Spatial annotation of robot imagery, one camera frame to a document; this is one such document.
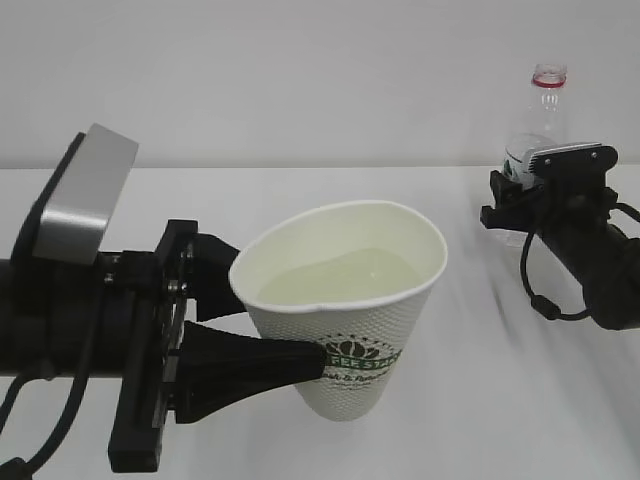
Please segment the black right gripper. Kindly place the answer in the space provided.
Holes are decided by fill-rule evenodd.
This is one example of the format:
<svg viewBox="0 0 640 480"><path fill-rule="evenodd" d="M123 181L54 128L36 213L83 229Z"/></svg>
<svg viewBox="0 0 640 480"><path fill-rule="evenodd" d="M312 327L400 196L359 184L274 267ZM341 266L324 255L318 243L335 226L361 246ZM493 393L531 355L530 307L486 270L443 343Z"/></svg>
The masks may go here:
<svg viewBox="0 0 640 480"><path fill-rule="evenodd" d="M481 209L480 221L488 229L522 233L549 231L573 225L585 232L598 232L616 239L618 228L608 223L617 194L605 184L600 188L575 189L538 180L529 190L493 170L489 185L494 206Z"/></svg>

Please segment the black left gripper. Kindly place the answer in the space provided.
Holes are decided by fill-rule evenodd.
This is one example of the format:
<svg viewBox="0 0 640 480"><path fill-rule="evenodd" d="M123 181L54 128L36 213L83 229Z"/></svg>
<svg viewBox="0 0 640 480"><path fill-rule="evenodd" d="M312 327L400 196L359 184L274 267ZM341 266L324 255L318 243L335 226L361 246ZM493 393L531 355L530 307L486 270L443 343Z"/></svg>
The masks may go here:
<svg viewBox="0 0 640 480"><path fill-rule="evenodd" d="M157 471L169 410L163 375L177 362L193 251L197 322L243 313L229 281L239 250L171 220L152 252L102 252L90 266L28 258L1 263L1 373L12 381L1 403L7 421L21 389L68 376L61 416L39 450L1 464L36 473L76 419L92 377L121 379L107 453L115 473ZM175 422L193 424L246 398L322 377L323 346L261 339L188 322L172 392Z"/></svg>

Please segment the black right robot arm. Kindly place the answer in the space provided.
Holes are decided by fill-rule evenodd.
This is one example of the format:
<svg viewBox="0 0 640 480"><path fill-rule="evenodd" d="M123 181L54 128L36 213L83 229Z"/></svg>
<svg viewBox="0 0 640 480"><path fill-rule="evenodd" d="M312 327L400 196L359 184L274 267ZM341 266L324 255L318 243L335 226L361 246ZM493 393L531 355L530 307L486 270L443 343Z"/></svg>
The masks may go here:
<svg viewBox="0 0 640 480"><path fill-rule="evenodd" d="M613 210L639 218L638 210L619 201L606 184L617 161L612 146L574 143L530 151L527 170L537 182L530 188L499 171L490 174L494 203L482 207L480 222L489 230L525 234L521 282L532 308L550 321L590 317L608 330L639 326L639 241L609 221ZM527 263L535 237L581 285L582 311L564 313L533 291Z"/></svg>

